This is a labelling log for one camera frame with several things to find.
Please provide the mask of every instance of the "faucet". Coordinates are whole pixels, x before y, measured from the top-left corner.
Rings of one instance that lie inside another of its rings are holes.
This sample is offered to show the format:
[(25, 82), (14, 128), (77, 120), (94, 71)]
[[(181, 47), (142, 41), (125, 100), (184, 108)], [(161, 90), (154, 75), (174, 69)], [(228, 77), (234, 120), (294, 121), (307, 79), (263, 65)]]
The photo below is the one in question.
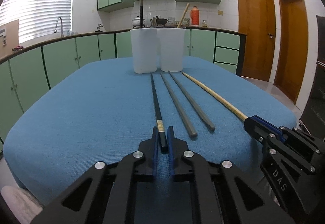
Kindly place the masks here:
[(62, 18), (61, 18), (61, 17), (58, 17), (58, 18), (56, 19), (56, 25), (55, 25), (54, 33), (56, 33), (57, 22), (59, 21), (59, 19), (61, 20), (61, 38), (62, 38), (62, 37), (63, 37), (63, 23), (62, 23)]

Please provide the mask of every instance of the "pot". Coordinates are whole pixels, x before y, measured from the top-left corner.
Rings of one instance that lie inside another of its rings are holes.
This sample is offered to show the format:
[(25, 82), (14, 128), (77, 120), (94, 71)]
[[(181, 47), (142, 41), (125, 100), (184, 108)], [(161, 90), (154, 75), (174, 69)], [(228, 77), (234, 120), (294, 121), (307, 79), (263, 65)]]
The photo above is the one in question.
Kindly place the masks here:
[(137, 16), (136, 18), (133, 18), (132, 19), (132, 26), (133, 27), (137, 27), (137, 26), (140, 26), (140, 16)]

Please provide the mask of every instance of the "kitchen counter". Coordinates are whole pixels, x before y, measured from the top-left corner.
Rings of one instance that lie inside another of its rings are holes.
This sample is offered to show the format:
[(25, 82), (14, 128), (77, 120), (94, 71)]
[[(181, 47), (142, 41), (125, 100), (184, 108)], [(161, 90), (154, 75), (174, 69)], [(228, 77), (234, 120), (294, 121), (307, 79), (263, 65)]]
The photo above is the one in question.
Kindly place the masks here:
[[(171, 27), (171, 28), (176, 28), (176, 26), (162, 26), (162, 27)], [(188, 28), (188, 29), (202, 29), (202, 30), (212, 30), (212, 31), (219, 31), (219, 32), (225, 32), (225, 33), (231, 33), (231, 34), (237, 34), (237, 35), (244, 35), (242, 33), (238, 33), (236, 31), (231, 31), (231, 30), (224, 30), (224, 29), (219, 29), (219, 28), (213, 28), (213, 27), (208, 27), (208, 28), (203, 28), (203, 27), (195, 27), (195, 26), (189, 26), (189, 27), (181, 27), (181, 28)], [(118, 30), (118, 31), (103, 31), (103, 32), (89, 32), (89, 33), (83, 33), (83, 34), (77, 34), (77, 35), (72, 35), (72, 36), (66, 36), (66, 37), (62, 37), (62, 38), (54, 38), (51, 40), (47, 40), (44, 42), (40, 42), (28, 47), (24, 47), (24, 49), (21, 49), (19, 51), (15, 51), (11, 54), (8, 54), (6, 56), (3, 56), (0, 58), (0, 64), (10, 60), (11, 58), (15, 57), (16, 55), (22, 54), (26, 51), (30, 51), (34, 48), (43, 46), (43, 45), (47, 45), (53, 42), (57, 42), (57, 41), (61, 41), (61, 40), (65, 40), (65, 39), (71, 39), (71, 38), (78, 38), (78, 37), (84, 37), (84, 36), (92, 36), (92, 35), (101, 35), (101, 34), (110, 34), (110, 33), (120, 33), (120, 32), (126, 32), (126, 31), (130, 31), (132, 29), (124, 29), (124, 30)]]

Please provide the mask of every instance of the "white cylindrical object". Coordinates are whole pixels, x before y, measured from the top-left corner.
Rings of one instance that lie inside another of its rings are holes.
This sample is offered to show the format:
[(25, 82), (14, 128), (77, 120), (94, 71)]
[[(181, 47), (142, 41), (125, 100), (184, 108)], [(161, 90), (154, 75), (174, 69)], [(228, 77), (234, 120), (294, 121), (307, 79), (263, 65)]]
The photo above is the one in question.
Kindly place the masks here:
[(180, 72), (183, 69), (184, 36), (182, 28), (158, 28), (162, 71)]
[(157, 28), (132, 29), (131, 45), (133, 68), (137, 74), (153, 73), (157, 70)]

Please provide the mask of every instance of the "orange thermos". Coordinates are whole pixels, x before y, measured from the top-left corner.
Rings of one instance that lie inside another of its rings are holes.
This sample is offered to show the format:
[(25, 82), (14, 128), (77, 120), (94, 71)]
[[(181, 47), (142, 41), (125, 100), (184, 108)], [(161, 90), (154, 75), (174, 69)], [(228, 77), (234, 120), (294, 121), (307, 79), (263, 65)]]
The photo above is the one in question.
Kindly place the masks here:
[(200, 11), (198, 10), (197, 6), (194, 6), (191, 10), (191, 19), (192, 19), (192, 26), (199, 26), (200, 25)]

